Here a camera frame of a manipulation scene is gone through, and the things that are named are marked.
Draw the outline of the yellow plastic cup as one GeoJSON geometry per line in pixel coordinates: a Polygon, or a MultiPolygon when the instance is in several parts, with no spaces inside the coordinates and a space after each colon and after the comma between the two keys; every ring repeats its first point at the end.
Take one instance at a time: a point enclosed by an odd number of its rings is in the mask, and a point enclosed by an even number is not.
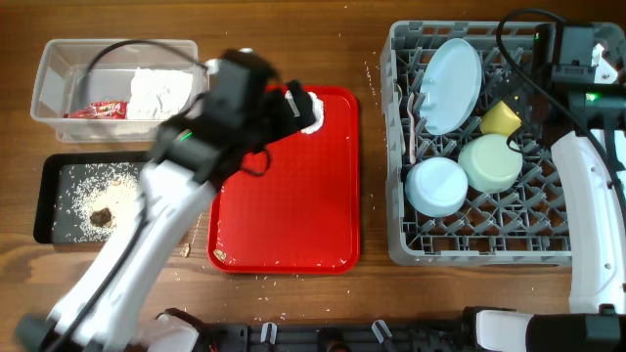
{"type": "Polygon", "coordinates": [[[499,134],[509,137],[521,126],[518,115],[504,102],[499,102],[481,117],[482,134],[499,134]]]}

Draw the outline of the white tissue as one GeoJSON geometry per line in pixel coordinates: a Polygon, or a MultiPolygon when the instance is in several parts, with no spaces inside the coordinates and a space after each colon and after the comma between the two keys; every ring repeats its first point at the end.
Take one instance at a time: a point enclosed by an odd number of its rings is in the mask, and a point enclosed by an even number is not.
{"type": "Polygon", "coordinates": [[[318,132],[322,128],[324,124],[324,118],[325,118],[324,102],[321,99],[319,99],[315,93],[309,92],[309,96],[313,104],[313,113],[315,116],[315,122],[312,125],[300,130],[301,133],[307,134],[307,135],[311,135],[311,134],[318,132]]]}

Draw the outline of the white paper napkin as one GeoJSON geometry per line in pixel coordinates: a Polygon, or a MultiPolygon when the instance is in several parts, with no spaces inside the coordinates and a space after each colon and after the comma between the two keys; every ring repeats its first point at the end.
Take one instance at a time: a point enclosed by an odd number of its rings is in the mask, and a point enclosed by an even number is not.
{"type": "Polygon", "coordinates": [[[135,69],[127,103],[129,120],[166,120],[180,112],[192,93],[193,76],[181,70],[135,69]]]}

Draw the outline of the green bowl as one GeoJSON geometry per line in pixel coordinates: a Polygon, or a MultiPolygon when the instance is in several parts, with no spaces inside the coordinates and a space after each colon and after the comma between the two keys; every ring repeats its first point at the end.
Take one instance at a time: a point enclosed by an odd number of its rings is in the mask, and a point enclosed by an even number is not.
{"type": "Polygon", "coordinates": [[[467,143],[458,156],[469,185],[475,190],[496,194],[509,189],[522,168],[522,154],[512,151],[508,138],[499,134],[483,135],[467,143]]]}

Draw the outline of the large light blue plate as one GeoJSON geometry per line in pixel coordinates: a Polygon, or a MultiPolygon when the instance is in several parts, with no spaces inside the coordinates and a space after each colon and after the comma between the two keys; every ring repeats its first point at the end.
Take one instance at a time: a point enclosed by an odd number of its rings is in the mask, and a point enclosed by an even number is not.
{"type": "Polygon", "coordinates": [[[429,61],[421,85],[419,114],[425,130],[444,135],[459,128],[473,111],[482,84],[482,64],[464,39],[446,41],[429,61]]]}

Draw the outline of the red snack wrapper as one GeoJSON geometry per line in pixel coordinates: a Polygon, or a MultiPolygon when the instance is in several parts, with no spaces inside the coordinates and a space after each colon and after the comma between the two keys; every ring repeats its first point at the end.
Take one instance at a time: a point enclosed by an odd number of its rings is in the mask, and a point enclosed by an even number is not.
{"type": "Polygon", "coordinates": [[[107,101],[90,104],[87,108],[66,113],[64,118],[73,119],[125,119],[127,103],[107,101]]]}

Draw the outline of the white plastic fork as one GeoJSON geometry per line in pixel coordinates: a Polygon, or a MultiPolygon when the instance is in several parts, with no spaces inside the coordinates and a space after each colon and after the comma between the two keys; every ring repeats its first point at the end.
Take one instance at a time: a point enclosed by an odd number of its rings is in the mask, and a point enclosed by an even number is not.
{"type": "Polygon", "coordinates": [[[413,106],[415,102],[415,93],[411,93],[407,100],[407,114],[410,121],[409,130],[409,161],[413,165],[417,162],[417,147],[416,147],[416,133],[415,133],[415,116],[413,114],[413,106]]]}

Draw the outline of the small light blue saucer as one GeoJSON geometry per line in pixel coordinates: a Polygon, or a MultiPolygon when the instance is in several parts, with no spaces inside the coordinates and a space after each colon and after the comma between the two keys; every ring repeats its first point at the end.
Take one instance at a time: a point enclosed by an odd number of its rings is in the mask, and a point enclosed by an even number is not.
{"type": "Polygon", "coordinates": [[[428,217],[446,217],[460,210],[468,188],[466,172],[457,162],[445,157],[417,163],[405,181],[406,199],[428,217]]]}

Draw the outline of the brown food scraps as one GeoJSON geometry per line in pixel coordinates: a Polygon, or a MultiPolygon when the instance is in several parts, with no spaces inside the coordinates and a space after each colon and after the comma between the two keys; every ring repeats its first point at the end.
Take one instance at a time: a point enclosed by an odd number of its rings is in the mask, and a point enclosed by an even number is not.
{"type": "Polygon", "coordinates": [[[104,242],[132,225],[141,162],[70,164],[62,167],[51,226],[56,243],[104,242]]]}

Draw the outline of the white plastic spoon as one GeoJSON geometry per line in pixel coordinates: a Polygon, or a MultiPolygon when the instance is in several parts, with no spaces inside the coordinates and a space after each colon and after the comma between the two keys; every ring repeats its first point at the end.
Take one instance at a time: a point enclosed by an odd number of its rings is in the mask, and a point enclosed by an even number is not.
{"type": "Polygon", "coordinates": [[[404,137],[404,132],[403,132],[402,117],[401,117],[401,112],[400,112],[400,109],[402,108],[403,92],[402,92],[402,88],[400,84],[397,81],[395,82],[394,92],[395,92],[395,97],[398,103],[398,119],[399,119],[401,154],[404,155],[406,152],[406,142],[405,142],[405,137],[404,137]]]}

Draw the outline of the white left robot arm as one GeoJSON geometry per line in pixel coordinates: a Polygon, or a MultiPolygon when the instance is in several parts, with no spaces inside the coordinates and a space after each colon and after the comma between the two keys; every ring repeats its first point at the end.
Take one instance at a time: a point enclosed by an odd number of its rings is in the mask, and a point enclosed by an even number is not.
{"type": "Polygon", "coordinates": [[[123,351],[160,271],[247,154],[315,123],[313,102],[298,80],[268,83],[279,73],[252,51],[229,49],[214,84],[198,94],[201,111],[164,122],[139,175],[129,230],[110,236],[79,282],[47,317],[26,314],[15,337],[27,351],[123,351]]]}

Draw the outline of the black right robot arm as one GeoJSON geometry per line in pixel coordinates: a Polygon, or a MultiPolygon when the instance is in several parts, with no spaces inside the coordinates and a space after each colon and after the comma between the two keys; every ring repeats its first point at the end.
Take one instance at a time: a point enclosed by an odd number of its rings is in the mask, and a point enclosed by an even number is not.
{"type": "Polygon", "coordinates": [[[535,29],[524,126],[550,148],[566,205],[572,256],[569,313],[464,312],[464,343],[486,351],[625,348],[625,88],[596,82],[596,29],[555,18],[535,29]]]}

